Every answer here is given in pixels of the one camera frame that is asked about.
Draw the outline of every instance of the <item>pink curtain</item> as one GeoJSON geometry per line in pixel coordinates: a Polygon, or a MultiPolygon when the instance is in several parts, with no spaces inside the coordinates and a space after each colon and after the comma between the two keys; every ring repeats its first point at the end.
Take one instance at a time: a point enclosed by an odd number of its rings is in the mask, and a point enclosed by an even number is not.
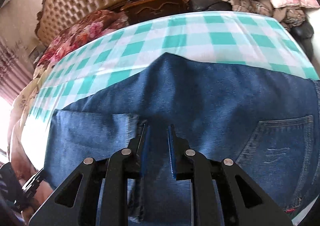
{"type": "Polygon", "coordinates": [[[32,73],[0,38],[0,97],[12,104],[31,80],[32,73]]]}

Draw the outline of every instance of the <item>wooden nightstand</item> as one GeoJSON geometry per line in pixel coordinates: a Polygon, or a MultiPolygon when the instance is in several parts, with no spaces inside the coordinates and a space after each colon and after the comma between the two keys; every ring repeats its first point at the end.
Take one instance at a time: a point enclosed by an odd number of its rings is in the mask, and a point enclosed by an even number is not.
{"type": "Polygon", "coordinates": [[[189,0],[132,0],[122,8],[129,24],[189,12],[189,0]]]}

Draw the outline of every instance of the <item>silver screw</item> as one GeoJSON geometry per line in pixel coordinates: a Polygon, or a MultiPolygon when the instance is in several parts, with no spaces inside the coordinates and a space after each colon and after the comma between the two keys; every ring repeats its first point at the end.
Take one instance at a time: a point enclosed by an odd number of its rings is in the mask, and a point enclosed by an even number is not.
{"type": "Polygon", "coordinates": [[[83,160],[85,165],[90,165],[93,163],[93,158],[92,157],[87,157],[86,159],[83,160]]]}
{"type": "Polygon", "coordinates": [[[131,154],[131,149],[122,149],[121,154],[124,156],[130,155],[131,154]]]}
{"type": "Polygon", "coordinates": [[[233,160],[230,158],[226,158],[225,160],[223,160],[225,165],[233,165],[233,160]]]}
{"type": "Polygon", "coordinates": [[[192,149],[188,149],[188,150],[186,151],[186,155],[187,155],[187,156],[192,157],[192,156],[194,156],[195,154],[196,154],[196,152],[195,152],[194,150],[192,150],[192,149]]]}

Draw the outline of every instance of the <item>back pocket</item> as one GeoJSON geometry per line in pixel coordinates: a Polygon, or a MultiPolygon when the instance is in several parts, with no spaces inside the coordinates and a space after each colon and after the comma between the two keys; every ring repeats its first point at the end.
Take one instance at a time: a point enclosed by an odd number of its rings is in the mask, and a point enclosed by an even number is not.
{"type": "Polygon", "coordinates": [[[259,121],[236,163],[284,210],[302,199],[313,144],[313,116],[259,121]]]}

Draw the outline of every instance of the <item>floral blanket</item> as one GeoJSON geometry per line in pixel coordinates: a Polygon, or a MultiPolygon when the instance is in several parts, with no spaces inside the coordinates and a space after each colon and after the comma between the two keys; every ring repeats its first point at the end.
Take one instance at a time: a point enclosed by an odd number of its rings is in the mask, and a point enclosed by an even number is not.
{"type": "Polygon", "coordinates": [[[128,26],[127,19],[123,12],[115,13],[109,10],[99,10],[89,14],[59,33],[39,60],[37,68],[47,67],[50,63],[55,65],[75,49],[105,34],[128,26]]]}

